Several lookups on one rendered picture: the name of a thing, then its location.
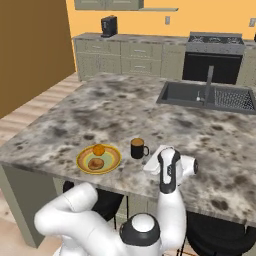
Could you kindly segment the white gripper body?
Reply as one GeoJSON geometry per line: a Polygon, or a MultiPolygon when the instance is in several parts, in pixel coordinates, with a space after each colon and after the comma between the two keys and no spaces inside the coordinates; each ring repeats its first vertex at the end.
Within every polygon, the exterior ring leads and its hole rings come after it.
{"type": "Polygon", "coordinates": [[[158,162],[158,154],[162,150],[167,149],[167,148],[168,148],[167,145],[160,145],[159,148],[155,151],[155,153],[148,160],[146,165],[143,167],[143,170],[150,174],[157,175],[160,172],[160,165],[158,162]]]}

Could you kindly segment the black mug of coffee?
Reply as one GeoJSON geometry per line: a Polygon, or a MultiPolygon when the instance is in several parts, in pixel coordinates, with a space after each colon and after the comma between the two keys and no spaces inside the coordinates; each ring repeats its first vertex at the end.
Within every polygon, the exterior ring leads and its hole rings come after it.
{"type": "Polygon", "coordinates": [[[133,138],[131,140],[131,157],[134,159],[141,159],[149,155],[149,148],[144,144],[141,138],[133,138]]]}

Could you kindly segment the yellow breakfast plate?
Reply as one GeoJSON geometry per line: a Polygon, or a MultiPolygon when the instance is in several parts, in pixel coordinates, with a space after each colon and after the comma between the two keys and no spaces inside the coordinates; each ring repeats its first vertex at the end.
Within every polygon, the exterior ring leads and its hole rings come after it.
{"type": "Polygon", "coordinates": [[[96,156],[93,154],[93,147],[95,145],[86,147],[78,154],[78,156],[76,157],[76,164],[78,168],[85,173],[95,175],[105,174],[116,169],[119,166],[122,159],[119,150],[111,145],[102,144],[105,147],[105,153],[101,156],[96,156]],[[88,168],[88,162],[92,158],[102,159],[104,161],[104,166],[99,170],[90,170],[88,168]]]}

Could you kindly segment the black coffee machine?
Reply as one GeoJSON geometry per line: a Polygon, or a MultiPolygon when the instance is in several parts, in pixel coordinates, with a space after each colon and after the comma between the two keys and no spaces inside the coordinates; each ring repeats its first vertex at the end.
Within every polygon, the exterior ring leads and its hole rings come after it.
{"type": "Polygon", "coordinates": [[[101,19],[102,37],[109,38],[118,33],[117,17],[114,15],[101,19]]]}

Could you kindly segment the orange round pastry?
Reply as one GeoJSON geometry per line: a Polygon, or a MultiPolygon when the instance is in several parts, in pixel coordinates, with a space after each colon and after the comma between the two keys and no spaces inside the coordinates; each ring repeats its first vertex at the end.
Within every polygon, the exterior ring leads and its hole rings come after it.
{"type": "Polygon", "coordinates": [[[105,153],[105,147],[102,144],[97,144],[93,147],[93,154],[101,156],[105,153]]]}

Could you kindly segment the brown flat pancake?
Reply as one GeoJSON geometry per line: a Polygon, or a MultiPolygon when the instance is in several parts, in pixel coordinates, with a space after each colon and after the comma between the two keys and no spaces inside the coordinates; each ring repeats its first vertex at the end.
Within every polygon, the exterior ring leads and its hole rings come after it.
{"type": "Polygon", "coordinates": [[[100,158],[92,158],[88,162],[88,168],[90,170],[99,170],[104,166],[104,161],[100,158]]]}

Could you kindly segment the black stool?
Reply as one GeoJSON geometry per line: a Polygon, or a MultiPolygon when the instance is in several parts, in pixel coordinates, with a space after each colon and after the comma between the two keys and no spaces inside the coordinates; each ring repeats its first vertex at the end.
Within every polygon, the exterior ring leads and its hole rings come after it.
{"type": "Polygon", "coordinates": [[[186,238],[199,256],[242,256],[256,243],[256,228],[186,212],[186,238]]]}
{"type": "Polygon", "coordinates": [[[116,213],[121,205],[123,195],[101,189],[97,189],[98,201],[92,208],[100,214],[106,221],[116,219],[116,213]]]}

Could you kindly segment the dark grey sink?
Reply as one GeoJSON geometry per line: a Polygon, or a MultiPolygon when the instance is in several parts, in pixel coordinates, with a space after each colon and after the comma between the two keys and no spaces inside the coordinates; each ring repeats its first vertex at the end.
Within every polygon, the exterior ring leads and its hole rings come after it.
{"type": "Polygon", "coordinates": [[[157,103],[256,115],[253,91],[238,87],[166,82],[157,103]]]}

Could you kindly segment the dark grey tap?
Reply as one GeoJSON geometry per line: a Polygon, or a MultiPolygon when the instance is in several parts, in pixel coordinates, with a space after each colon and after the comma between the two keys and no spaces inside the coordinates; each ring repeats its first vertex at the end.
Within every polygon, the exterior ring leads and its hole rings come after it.
{"type": "Polygon", "coordinates": [[[210,93],[210,86],[212,83],[212,77],[213,77],[213,72],[214,72],[214,66],[209,66],[208,69],[208,74],[207,74],[207,81],[206,81],[206,86],[205,86],[205,98],[204,98],[204,106],[207,106],[208,103],[208,98],[209,98],[209,93],[210,93]]]}

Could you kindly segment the grey-green base cupboards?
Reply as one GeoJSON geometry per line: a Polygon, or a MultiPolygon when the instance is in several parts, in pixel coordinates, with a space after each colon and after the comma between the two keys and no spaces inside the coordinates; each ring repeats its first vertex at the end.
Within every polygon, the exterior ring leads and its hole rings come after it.
{"type": "Polygon", "coordinates": [[[245,40],[246,46],[236,84],[256,86],[256,42],[245,40]]]}
{"type": "Polygon", "coordinates": [[[100,72],[182,79],[186,37],[84,33],[73,42],[80,81],[100,72]]]}

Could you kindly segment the black and steel oven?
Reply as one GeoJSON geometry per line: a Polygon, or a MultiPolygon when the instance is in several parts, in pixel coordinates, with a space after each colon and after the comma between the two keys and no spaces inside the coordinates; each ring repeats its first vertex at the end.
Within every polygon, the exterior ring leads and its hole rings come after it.
{"type": "Polygon", "coordinates": [[[245,51],[241,34],[191,32],[186,43],[183,80],[207,81],[213,66],[214,83],[237,82],[245,51]]]}

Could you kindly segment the grey-green island base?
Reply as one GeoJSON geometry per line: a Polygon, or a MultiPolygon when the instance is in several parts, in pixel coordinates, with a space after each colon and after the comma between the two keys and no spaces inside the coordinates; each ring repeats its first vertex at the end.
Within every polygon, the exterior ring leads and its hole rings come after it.
{"type": "Polygon", "coordinates": [[[64,180],[46,172],[22,170],[0,164],[0,188],[25,243],[38,248],[44,236],[35,228],[34,216],[62,193],[64,180]]]}

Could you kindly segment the grey wall shelf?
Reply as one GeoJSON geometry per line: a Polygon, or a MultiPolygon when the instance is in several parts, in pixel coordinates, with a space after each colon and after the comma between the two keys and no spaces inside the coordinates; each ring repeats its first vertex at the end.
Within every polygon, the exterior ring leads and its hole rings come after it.
{"type": "Polygon", "coordinates": [[[156,7],[146,7],[146,8],[141,8],[139,11],[144,11],[144,12],[177,12],[179,8],[156,8],[156,7]]]}

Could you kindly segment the grey-green wall cupboards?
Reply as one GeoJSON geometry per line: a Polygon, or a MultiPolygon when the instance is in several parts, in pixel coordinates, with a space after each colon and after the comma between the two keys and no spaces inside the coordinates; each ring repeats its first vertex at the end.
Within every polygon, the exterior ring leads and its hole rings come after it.
{"type": "Polygon", "coordinates": [[[76,10],[137,11],[144,7],[144,0],[74,0],[76,10]]]}

